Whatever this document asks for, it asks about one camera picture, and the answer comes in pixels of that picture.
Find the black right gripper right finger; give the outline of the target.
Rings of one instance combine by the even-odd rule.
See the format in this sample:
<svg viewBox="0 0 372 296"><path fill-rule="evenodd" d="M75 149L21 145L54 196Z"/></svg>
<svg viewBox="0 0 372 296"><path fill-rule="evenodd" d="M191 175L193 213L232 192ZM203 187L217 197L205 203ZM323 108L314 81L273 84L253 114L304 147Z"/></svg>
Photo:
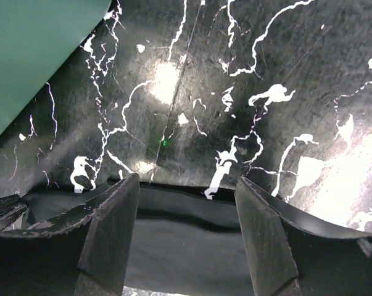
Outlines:
<svg viewBox="0 0 372 296"><path fill-rule="evenodd" d="M372 233L319 219L245 177L235 199L255 295L372 295Z"/></svg>

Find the black underwear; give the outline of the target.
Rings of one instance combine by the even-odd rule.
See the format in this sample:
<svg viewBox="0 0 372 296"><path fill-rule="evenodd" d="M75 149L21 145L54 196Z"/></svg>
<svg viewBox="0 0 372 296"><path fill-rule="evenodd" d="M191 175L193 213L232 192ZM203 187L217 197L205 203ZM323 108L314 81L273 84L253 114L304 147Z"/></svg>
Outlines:
<svg viewBox="0 0 372 296"><path fill-rule="evenodd" d="M46 192L29 194L36 221L47 220L86 202L102 189L76 194ZM213 225L202 227L194 222L184 223L164 214L186 214L186 218L203 218ZM73 243L65 241L64 250ZM86 272L65 274L54 259L54 251L32 263L54 262L54 267L41 269L24 263L26 270L15 295L120 295L111 287L103 287ZM138 217L131 240L130 257L125 275L126 286L185 295L253 295L246 262L244 243L235 206L213 204L190 195L158 189L140 189Z"/></svg>

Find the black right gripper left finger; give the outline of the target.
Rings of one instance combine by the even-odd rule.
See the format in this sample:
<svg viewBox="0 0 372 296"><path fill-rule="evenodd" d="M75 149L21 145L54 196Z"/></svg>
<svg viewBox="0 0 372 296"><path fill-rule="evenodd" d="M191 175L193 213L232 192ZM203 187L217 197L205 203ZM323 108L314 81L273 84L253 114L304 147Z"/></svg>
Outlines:
<svg viewBox="0 0 372 296"><path fill-rule="evenodd" d="M60 251L54 251L54 259L70 257L70 262L59 263L65 274L86 272L103 287L123 291L138 207L139 177L132 174L97 189L105 184L107 189L99 190L92 199L41 221L31 216L31 203L21 197L28 204L24 226L0 232L0 295L19 292L20 280L26 279L22 275L24 263L43 259L54 247L60 247ZM74 246L64 250L68 240ZM51 262L32 263L32 267L54 267Z"/></svg>

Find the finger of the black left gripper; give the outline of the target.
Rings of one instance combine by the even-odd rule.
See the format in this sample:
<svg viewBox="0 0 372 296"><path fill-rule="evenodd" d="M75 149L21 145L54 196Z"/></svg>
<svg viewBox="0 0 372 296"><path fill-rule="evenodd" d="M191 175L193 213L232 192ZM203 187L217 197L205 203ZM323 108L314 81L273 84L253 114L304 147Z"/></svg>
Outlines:
<svg viewBox="0 0 372 296"><path fill-rule="evenodd" d="M28 216L28 204L19 195L0 198L0 232L21 229Z"/></svg>

